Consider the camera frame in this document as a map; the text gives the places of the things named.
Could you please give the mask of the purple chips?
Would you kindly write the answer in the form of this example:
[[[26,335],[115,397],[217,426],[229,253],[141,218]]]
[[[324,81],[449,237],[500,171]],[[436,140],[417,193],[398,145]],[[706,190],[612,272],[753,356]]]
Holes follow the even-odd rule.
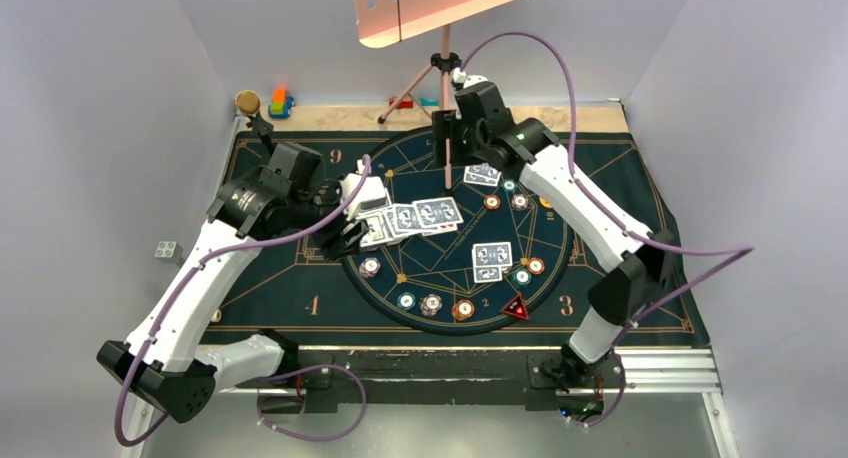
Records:
[[[358,267],[359,275],[365,279],[374,278],[381,269],[380,260],[375,257],[365,258]]]

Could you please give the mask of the dealt card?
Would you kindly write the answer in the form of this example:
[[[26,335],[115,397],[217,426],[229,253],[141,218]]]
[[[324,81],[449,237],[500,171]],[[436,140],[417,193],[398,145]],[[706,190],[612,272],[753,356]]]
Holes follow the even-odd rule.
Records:
[[[486,163],[466,166],[463,172],[465,184],[497,187],[500,178],[501,172]]]
[[[475,268],[510,266],[513,263],[512,243],[475,243],[472,245],[472,259]]]

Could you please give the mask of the red chip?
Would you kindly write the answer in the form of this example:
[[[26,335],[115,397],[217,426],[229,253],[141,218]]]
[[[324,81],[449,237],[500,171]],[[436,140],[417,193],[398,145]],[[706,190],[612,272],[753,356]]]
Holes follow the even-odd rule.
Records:
[[[532,257],[527,260],[526,268],[533,275],[541,275],[545,269],[545,263],[541,258]]]
[[[487,210],[497,210],[501,207],[501,203],[500,197],[494,194],[486,195],[483,199],[483,206]]]

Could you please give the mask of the green poker chip stack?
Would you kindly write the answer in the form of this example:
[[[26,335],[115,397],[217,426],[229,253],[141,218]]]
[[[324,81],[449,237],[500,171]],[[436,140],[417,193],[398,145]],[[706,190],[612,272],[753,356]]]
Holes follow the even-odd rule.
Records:
[[[400,293],[396,299],[396,305],[403,311],[411,310],[417,304],[417,298],[413,293]]]

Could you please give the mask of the purple white poker chip stack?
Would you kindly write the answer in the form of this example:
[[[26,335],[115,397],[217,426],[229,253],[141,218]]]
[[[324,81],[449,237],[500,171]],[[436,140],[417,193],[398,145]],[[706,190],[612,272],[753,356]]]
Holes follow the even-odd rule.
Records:
[[[433,317],[442,309],[442,298],[436,294],[429,294],[421,299],[420,311],[424,317]]]

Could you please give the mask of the orange poker chip stack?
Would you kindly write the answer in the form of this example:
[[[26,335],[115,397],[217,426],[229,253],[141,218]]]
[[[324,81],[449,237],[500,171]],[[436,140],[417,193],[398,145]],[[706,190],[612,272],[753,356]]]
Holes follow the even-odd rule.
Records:
[[[462,299],[456,301],[451,308],[451,315],[457,322],[464,322],[472,318],[475,314],[476,307],[471,300]]]

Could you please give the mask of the red triangle dealer marker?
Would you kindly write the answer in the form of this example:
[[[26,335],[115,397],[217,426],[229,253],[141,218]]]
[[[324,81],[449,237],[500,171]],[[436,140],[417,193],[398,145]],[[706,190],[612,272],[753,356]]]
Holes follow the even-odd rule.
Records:
[[[501,312],[509,317],[518,320],[529,320],[529,311],[526,307],[523,296],[518,293],[511,298],[502,308]]]

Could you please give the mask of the blue playing card deck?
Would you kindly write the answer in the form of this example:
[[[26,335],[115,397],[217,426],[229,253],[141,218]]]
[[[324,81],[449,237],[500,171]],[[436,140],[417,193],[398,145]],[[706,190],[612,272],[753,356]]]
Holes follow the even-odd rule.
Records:
[[[366,226],[366,233],[359,242],[361,249],[391,246],[397,242],[382,214],[376,213],[362,217],[360,222]]]

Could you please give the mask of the card sliding from deck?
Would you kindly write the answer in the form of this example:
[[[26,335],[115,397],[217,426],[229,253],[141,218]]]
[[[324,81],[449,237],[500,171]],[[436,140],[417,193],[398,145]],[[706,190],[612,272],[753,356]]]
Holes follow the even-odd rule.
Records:
[[[392,234],[398,238],[420,234],[425,230],[412,204],[393,204],[385,212],[385,217]]]

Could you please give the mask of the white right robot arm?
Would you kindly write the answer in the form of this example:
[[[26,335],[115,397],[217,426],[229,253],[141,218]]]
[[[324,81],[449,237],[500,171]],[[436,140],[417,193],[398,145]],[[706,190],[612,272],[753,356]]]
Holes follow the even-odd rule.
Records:
[[[573,153],[536,118],[516,122],[497,86],[468,85],[454,110],[431,115],[438,165],[487,164],[544,198],[589,246],[605,271],[589,289],[590,308],[561,359],[564,377],[584,385],[637,313],[666,289],[673,236],[654,232],[611,200],[573,163]]]

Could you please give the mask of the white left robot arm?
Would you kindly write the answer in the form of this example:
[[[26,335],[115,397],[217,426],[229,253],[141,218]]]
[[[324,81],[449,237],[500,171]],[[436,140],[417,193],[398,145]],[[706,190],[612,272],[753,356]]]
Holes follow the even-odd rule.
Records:
[[[217,350],[201,338],[231,288],[262,249],[313,237],[329,259],[359,249],[366,226],[356,211],[378,180],[364,155],[354,171],[318,181],[320,153],[280,143],[269,160],[218,189],[191,253],[148,317],[123,341],[109,340],[98,363],[164,419],[186,423],[213,395],[253,379],[292,383],[299,346],[270,329]]]

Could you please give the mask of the pink tripod stand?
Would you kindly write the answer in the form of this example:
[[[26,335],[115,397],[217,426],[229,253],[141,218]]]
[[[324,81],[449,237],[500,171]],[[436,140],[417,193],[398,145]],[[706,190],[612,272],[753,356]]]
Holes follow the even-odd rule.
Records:
[[[441,84],[440,84],[440,99],[439,99],[439,108],[436,111],[440,110],[455,110],[457,108],[457,100],[455,98],[455,91],[451,85],[450,73],[454,68],[463,68],[463,60],[459,57],[459,55],[453,53],[450,50],[450,25],[445,25],[442,27],[443,37],[442,37],[442,49],[440,52],[431,56],[430,64],[422,70],[421,73],[410,83],[407,88],[405,88],[399,99],[402,99],[411,94],[411,91],[423,80],[424,77],[430,72],[432,69],[438,69],[441,73]],[[386,111],[379,115],[377,121],[379,124],[384,124],[386,119],[393,111],[397,108],[398,102],[395,102],[393,106],[389,106]],[[432,125],[431,114],[428,114]],[[445,194],[452,195],[453,194],[453,182],[452,182],[452,172],[453,166],[445,166]]]

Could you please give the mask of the dark green poker mat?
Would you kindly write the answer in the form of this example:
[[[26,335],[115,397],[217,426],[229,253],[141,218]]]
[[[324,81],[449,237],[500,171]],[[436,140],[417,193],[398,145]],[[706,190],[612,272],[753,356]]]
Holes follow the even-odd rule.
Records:
[[[337,260],[314,238],[263,250],[226,295],[202,341],[263,329],[302,345],[560,347],[578,330],[602,344],[700,347],[709,341],[673,243],[675,220],[627,133],[560,135],[515,176],[476,184],[434,159],[428,128],[277,132],[324,156],[329,177],[363,155],[393,204],[452,197],[456,230]]]

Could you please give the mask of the red toy block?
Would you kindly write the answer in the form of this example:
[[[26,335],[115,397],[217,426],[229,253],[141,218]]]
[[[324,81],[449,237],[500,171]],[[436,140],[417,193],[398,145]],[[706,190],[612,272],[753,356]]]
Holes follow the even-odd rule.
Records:
[[[410,109],[414,107],[414,101],[409,96],[406,96],[402,99],[399,99],[398,97],[392,97],[389,99],[390,106],[393,106],[395,102],[398,102],[398,109]]]

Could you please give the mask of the round dark blue mat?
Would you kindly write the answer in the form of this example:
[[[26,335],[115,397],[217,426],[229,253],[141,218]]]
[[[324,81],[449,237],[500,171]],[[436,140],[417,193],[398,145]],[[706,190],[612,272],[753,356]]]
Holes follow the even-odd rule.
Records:
[[[554,211],[540,205],[538,196],[522,185],[515,192],[529,199],[525,210],[515,211],[502,186],[485,187],[465,184],[463,170],[453,169],[453,194],[462,217],[456,232],[433,236],[412,236],[401,243],[382,246],[342,260],[347,277],[360,295],[376,310],[411,328],[439,335],[460,336],[491,332],[514,323],[527,323],[535,311],[560,283],[568,266],[574,233]],[[497,210],[483,206],[486,195],[500,197]],[[511,242],[513,263],[506,267],[499,282],[473,282],[472,245]],[[359,275],[359,264],[367,257],[380,260],[379,273],[370,279]],[[527,260],[541,258],[546,266],[541,275],[517,289],[510,274],[526,268]],[[409,311],[396,305],[400,293],[410,292],[417,304]],[[520,293],[529,311],[529,320],[504,315],[504,305]],[[442,309],[433,317],[420,311],[421,299],[429,294],[442,298]],[[457,322],[451,315],[456,301],[471,300],[476,311],[472,318]]]

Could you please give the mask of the colourful toy blocks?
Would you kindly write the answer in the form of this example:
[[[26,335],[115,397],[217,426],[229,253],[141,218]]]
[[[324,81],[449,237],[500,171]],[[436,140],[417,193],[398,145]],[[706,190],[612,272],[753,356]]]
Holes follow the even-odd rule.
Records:
[[[274,119],[287,119],[294,107],[294,98],[286,88],[276,88],[271,94],[268,114]]]

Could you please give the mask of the pink perforated board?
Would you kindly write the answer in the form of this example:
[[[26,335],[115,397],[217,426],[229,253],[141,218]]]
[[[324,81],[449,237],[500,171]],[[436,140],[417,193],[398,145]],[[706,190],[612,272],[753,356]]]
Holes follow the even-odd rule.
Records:
[[[358,38],[385,48],[516,0],[354,0]]]

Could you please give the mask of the gold round lid jar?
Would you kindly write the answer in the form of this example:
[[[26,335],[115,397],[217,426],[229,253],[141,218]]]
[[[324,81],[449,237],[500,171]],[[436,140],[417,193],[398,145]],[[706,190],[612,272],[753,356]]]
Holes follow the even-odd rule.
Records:
[[[240,114],[255,116],[260,111],[261,99],[255,91],[243,90],[236,94],[234,104]]]

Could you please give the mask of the grey toy brick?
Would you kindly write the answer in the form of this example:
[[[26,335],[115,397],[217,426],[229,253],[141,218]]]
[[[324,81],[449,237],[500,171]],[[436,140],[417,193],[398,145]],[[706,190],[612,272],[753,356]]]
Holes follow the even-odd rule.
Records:
[[[162,262],[181,266],[184,263],[183,248],[176,241],[160,241],[154,257]]]

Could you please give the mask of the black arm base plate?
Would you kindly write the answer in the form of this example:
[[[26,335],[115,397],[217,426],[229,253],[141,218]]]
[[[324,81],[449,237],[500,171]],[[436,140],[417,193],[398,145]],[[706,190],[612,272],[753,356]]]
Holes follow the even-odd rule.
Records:
[[[527,411],[576,414],[600,409],[598,393],[619,388],[623,366],[608,355],[576,373],[555,348],[308,350],[300,354],[302,379],[262,382],[266,410],[279,413],[282,398],[305,400],[307,413],[335,413],[341,405],[516,405]]]

